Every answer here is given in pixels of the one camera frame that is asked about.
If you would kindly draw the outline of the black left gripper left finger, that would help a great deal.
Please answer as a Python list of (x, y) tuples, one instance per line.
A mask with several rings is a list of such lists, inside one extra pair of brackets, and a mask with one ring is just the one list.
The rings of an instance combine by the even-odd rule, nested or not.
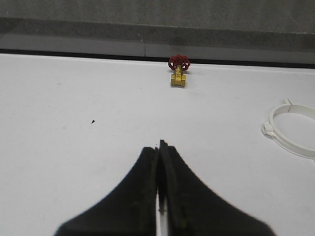
[(99, 203), (63, 223), (58, 236), (156, 235), (158, 150), (142, 149), (125, 178)]

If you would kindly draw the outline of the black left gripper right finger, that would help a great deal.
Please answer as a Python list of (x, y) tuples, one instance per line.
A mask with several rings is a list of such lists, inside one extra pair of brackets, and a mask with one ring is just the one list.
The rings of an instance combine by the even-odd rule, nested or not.
[(188, 167), (175, 147), (160, 142), (170, 236), (273, 236), (264, 222), (219, 197)]

